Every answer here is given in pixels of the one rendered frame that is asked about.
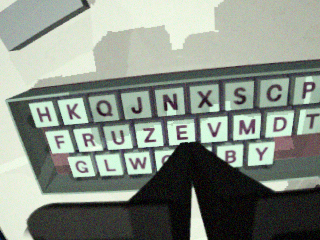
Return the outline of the grey keyboard with white letter keys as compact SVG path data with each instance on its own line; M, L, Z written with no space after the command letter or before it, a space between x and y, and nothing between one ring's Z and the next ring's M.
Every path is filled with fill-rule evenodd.
M41 196L137 192L194 141L262 184L320 178L320 59L31 88L4 103Z

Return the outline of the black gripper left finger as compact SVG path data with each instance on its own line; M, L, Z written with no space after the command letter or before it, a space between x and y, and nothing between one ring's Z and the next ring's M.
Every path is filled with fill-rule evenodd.
M48 203L27 228L33 240L190 240L191 151L181 142L128 201Z

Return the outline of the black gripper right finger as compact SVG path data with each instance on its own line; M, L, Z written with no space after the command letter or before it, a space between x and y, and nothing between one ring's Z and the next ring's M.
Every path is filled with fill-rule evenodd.
M189 142L195 197L207 240L271 240L320 229L320 188L275 191Z

